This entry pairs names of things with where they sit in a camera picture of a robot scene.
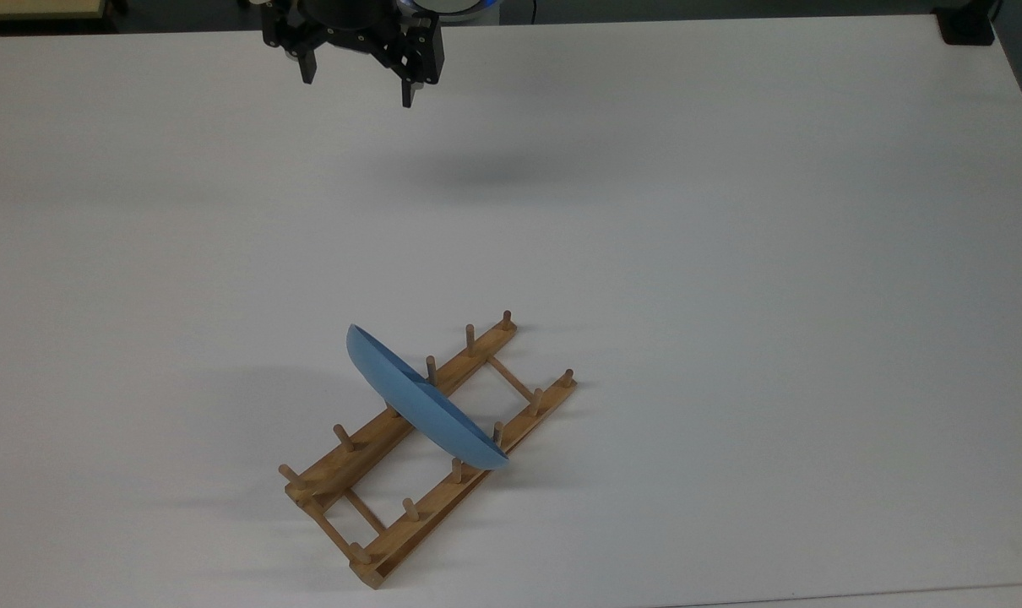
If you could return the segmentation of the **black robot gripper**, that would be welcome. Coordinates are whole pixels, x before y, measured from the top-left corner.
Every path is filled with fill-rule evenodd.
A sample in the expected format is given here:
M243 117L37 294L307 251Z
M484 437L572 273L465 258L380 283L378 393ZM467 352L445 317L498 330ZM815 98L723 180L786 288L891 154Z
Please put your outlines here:
M261 34L268 47L295 59L301 81L317 73L315 50L324 43L378 57L400 78L400 101L411 108L416 92L437 84L444 67L440 19L399 19L394 1L299 1L261 5Z

